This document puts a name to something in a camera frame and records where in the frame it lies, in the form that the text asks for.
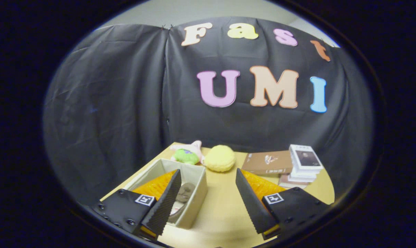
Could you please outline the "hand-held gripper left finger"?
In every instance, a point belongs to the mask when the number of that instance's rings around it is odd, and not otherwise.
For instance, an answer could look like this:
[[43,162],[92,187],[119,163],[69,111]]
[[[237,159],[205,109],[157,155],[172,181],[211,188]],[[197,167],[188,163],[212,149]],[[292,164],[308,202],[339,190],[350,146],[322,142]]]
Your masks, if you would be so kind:
[[135,236],[157,240],[162,235],[181,187],[181,171],[172,171],[162,196],[157,200],[146,193],[119,189],[91,209],[113,225]]

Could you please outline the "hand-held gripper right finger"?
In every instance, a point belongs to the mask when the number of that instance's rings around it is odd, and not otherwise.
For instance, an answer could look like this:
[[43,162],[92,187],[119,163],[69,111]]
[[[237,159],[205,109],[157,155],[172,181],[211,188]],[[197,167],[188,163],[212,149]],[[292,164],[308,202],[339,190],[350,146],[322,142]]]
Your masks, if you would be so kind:
[[282,189],[240,168],[235,183],[256,232],[264,240],[293,237],[320,220],[330,208],[302,188]]

